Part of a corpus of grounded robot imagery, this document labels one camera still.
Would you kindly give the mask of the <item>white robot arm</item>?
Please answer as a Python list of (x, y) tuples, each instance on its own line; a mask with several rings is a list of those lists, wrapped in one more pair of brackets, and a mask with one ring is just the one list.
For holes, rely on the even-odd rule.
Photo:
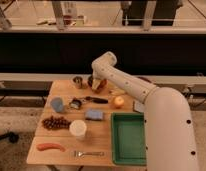
[(115, 68), (108, 51), (91, 66), (94, 79), (107, 79), (144, 105), (147, 171), (199, 171), (193, 121), (187, 99), (176, 89)]

